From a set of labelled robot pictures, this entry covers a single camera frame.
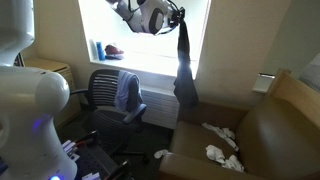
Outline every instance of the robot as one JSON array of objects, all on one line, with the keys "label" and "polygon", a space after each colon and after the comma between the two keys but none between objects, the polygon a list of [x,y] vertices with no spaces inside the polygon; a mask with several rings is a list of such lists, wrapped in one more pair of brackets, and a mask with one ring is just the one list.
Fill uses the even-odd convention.
[{"label": "robot", "polygon": [[[170,0],[137,0],[136,10],[130,0],[129,5],[107,2],[137,33],[167,33],[181,16]],[[0,0],[0,22],[0,157],[8,165],[0,179],[72,180],[77,166],[53,125],[69,99],[66,80],[54,72],[13,66],[17,54],[34,41],[33,1]]]}]

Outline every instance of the wall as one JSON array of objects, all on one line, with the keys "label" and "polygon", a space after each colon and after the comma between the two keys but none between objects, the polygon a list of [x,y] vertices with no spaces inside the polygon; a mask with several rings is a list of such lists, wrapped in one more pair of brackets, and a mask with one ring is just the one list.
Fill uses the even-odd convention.
[{"label": "wall", "polygon": [[279,67],[298,76],[302,68],[320,53],[320,1],[292,0],[283,19],[263,73],[275,74]]},{"label": "wall", "polygon": [[[200,100],[253,105],[252,92],[291,0],[213,0],[195,81]],[[36,52],[71,65],[76,85],[86,87],[91,72],[77,0],[35,0]],[[139,73],[141,83],[172,91],[174,78]]]}]

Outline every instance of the radiator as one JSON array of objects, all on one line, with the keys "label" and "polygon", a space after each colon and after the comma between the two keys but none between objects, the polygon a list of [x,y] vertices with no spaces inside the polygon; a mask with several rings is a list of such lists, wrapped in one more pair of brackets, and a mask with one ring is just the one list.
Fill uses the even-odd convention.
[{"label": "radiator", "polygon": [[142,116],[146,123],[174,129],[177,122],[179,102],[173,93],[159,93],[141,89],[147,110]]}]

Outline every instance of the hanging black garment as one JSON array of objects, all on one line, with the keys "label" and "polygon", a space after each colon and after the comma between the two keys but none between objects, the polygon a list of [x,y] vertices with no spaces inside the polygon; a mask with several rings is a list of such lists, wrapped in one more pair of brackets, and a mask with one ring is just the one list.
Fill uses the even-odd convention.
[{"label": "hanging black garment", "polygon": [[188,30],[185,21],[180,21],[180,34],[178,42],[179,68],[177,78],[174,81],[174,94],[180,106],[192,108],[199,102],[196,88],[193,84],[192,72],[190,69],[190,45]]}]

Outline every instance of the black chair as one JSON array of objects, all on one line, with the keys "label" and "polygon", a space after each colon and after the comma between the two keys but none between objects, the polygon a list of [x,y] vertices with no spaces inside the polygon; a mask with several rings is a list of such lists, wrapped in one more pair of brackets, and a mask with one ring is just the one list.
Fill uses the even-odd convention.
[{"label": "black chair", "polygon": [[[121,151],[133,133],[142,130],[142,115],[146,110],[146,105],[140,104],[135,109],[127,108],[129,112],[126,113],[115,110],[114,100],[117,93],[118,75],[118,70],[96,70],[90,77],[88,89],[76,90],[71,92],[71,95],[84,93],[89,109],[93,112],[90,117],[91,129],[89,131],[98,131],[102,149],[108,155],[142,156],[143,162],[147,163],[149,160],[145,152]],[[128,102],[136,101],[136,98],[131,97],[136,97],[138,90],[139,84],[134,81],[130,82]]]}]

